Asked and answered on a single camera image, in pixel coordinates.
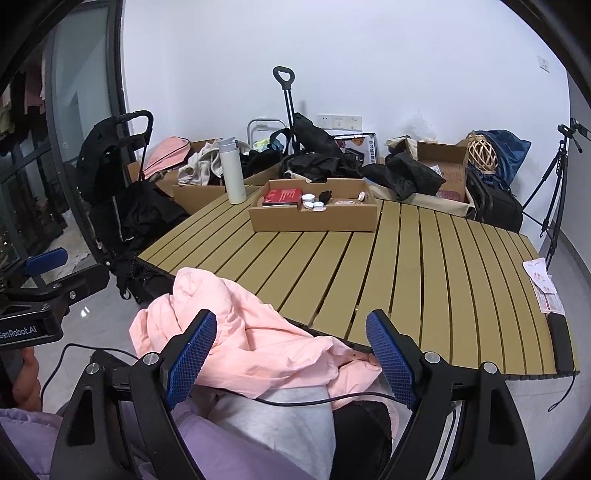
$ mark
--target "table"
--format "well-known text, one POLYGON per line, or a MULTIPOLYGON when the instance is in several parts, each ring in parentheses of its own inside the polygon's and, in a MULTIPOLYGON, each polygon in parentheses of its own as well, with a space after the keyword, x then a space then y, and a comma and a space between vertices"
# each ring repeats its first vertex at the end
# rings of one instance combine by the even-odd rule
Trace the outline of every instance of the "table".
MULTIPOLYGON (((248 187, 252 197, 258 187, 248 187)), ((432 210, 378 201, 370 232, 255 233, 250 200, 226 195, 139 256, 175 275, 196 267, 236 281, 285 318, 369 349, 365 318, 382 309, 423 352, 453 365, 497 364, 508 378, 551 378, 555 350, 522 262, 538 254, 524 235, 432 210)))

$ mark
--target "screw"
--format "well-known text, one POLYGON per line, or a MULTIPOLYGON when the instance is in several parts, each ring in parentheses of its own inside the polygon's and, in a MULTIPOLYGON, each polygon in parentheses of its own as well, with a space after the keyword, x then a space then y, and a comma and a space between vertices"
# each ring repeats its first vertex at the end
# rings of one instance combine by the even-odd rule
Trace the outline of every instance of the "screw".
POLYGON ((485 362, 484 364, 484 370, 485 372, 488 372, 490 374, 496 374, 498 372, 498 368, 496 367, 496 365, 492 362, 485 362))
POLYGON ((99 364, 90 364, 86 367, 86 373, 89 375, 94 375, 100 370, 99 364))
POLYGON ((435 352, 427 352, 425 353, 425 360, 430 364, 438 364, 441 357, 435 352))
POLYGON ((159 359, 160 357, 157 353, 148 353, 148 355, 144 357, 144 363, 146 365, 154 365, 159 359))

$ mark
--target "purple garment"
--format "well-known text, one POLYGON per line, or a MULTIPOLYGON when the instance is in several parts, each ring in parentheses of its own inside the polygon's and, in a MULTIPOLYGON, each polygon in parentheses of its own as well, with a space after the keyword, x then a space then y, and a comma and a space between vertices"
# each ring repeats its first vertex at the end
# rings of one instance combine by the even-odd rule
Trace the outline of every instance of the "purple garment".
MULTIPOLYGON (((142 479, 156 480, 133 405, 123 403, 122 411, 126 436, 142 479)), ((177 405, 172 417, 207 480, 313 480, 283 455, 226 432, 196 412, 195 404, 187 400, 177 405)), ((35 474, 41 480, 48 480, 61 417, 13 408, 0 410, 0 424, 35 474)))

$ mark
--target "bottle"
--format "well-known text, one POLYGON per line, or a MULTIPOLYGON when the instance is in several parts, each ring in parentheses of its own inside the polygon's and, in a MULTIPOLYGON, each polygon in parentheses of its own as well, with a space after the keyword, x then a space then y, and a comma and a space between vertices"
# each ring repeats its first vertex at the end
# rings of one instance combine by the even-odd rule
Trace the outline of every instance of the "bottle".
POLYGON ((246 201, 246 188, 242 177, 238 140, 236 137, 225 138, 219 141, 218 146, 228 202, 233 205, 243 203, 246 201))

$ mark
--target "pink bag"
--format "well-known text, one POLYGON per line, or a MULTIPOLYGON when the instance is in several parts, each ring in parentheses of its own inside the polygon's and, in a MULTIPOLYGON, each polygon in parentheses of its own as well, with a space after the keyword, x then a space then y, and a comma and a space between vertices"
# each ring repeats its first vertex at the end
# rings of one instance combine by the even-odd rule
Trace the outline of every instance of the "pink bag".
POLYGON ((161 141, 144 163, 144 177, 150 178, 162 170, 170 170, 184 161, 191 149, 186 138, 170 137, 161 141))

